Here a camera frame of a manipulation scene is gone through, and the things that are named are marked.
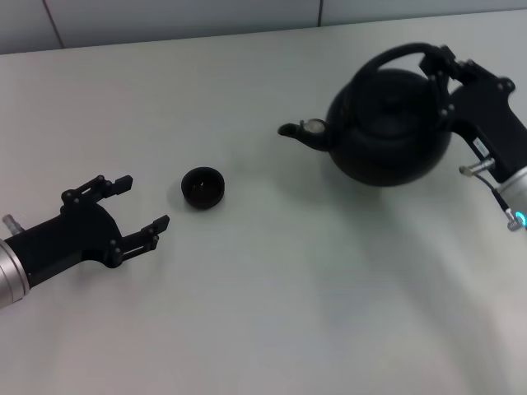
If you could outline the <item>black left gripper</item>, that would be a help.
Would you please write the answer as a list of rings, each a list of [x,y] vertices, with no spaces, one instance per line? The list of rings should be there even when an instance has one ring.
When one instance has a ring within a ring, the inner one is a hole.
[[[79,188],[62,193],[65,205],[99,202],[126,193],[133,178],[125,175],[114,182],[98,175]],[[21,262],[31,286],[83,261],[96,261],[108,268],[156,249],[160,234],[167,230],[165,215],[140,231],[122,237],[113,217],[95,203],[63,207],[55,218],[7,239]]]

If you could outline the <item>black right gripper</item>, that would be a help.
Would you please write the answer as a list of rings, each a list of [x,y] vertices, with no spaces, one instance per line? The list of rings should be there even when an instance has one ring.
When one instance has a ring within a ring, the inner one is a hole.
[[[428,45],[419,67],[431,89],[433,128],[461,136],[480,160],[494,159],[490,173],[500,184],[526,167],[526,127],[509,106],[511,79],[459,63],[447,46]],[[461,83],[452,93],[450,79]]]

